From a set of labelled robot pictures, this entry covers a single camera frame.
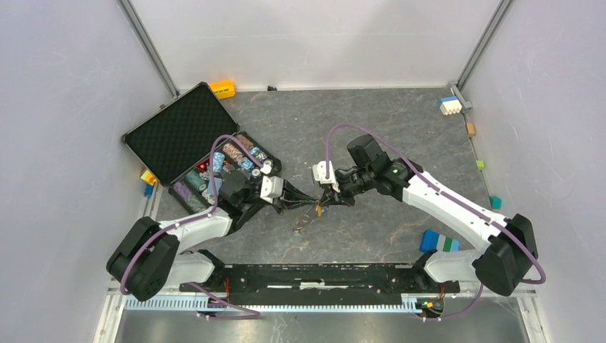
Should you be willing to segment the large metal keyring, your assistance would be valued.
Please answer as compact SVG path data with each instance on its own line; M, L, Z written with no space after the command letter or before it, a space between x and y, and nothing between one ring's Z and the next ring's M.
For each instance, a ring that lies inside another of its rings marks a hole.
M316 202L313 205L310 205L306 210L304 210L304 212L299 216L298 220L296 221L294 228L293 228L293 232L295 234L300 234L302 233L302 231L309 225L311 224L315 219L319 218L317 216L317 205L319 204L319 202Z

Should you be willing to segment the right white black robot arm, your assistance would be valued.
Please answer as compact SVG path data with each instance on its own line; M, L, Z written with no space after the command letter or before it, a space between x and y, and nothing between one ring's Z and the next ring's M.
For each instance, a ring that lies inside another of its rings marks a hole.
M501 296L509 296L538 260L532 222L521 214L511 218L485 209L452 191L429 172L403 158L390 159L377 140L362 135L347 145L354 166L336 170L331 161L312 166L323 188L323 207L354 205L370 190L421 209L467 240L472 248L457 252L431 249L412 275L416 288L430 292L442 282L478 281Z

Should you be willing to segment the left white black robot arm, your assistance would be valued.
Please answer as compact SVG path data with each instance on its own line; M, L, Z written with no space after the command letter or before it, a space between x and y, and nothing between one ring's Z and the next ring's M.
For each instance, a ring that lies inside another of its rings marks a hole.
M188 253L189 248L234 233L250 218L248 211L271 206L281 214L318 202L279 176L262 174L249 179L242 171L223 171L221 180L218 199L233 207L244 206L242 215L235 216L214 204L181 219L136 220L106 264L108 273L120 283L122 294L144 302L166 285L187 282L216 291L224 283L224 271L202 253Z

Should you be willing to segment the blue white toy block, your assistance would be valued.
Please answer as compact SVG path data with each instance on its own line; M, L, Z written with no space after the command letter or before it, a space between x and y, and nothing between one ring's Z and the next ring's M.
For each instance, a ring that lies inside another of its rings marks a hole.
M439 109L443 115L459 114L463 105L456 96L449 96L439 100Z

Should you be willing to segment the small teal cube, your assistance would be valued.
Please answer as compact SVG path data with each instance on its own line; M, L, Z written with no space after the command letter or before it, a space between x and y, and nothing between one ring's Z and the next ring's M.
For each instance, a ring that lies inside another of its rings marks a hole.
M490 206L493 210L499 210L502 207L502 200L495 195L492 195L489 197L490 200Z

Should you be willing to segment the orange toy block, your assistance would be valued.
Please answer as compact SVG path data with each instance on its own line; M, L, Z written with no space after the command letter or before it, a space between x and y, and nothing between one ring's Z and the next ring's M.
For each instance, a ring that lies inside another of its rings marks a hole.
M236 95L236 89L232 80L218 81L209 84L209 88L218 99L228 99Z

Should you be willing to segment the blue green white block stack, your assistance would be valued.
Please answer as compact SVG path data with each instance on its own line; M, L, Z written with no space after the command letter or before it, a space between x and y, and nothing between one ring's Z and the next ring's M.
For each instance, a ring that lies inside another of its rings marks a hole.
M419 251L422 253L437 250L441 252L457 252L460 248L460 241L443 234L438 234L430 229L424 231Z

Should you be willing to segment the small brown wooden block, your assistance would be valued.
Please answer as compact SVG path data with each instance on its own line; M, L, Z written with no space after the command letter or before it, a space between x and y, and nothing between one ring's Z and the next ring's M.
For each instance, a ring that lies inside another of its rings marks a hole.
M472 138L476 135L475 125L471 122L466 123L466 130L469 138Z

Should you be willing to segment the yellow orange blue block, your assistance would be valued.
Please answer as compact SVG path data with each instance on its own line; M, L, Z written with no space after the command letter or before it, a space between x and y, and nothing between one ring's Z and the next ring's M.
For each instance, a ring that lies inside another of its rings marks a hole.
M157 178L148 169L145 169L142 172L140 179L145 183L144 196L150 198L154 192Z

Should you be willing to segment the black poker chip case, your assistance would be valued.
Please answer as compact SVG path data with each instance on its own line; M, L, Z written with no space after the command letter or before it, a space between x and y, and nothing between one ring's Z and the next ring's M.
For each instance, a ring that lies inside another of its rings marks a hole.
M209 85L201 82L128 131L122 141L190 213L218 204L240 217L244 206L218 199L222 172L256 179L259 164L282 170L281 161L232 118Z

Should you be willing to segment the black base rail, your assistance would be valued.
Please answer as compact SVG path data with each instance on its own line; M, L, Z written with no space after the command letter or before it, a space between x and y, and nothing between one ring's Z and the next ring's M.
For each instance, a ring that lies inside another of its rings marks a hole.
M398 263L226 264L201 285L236 305L396 305L403 294L458 293L419 267Z

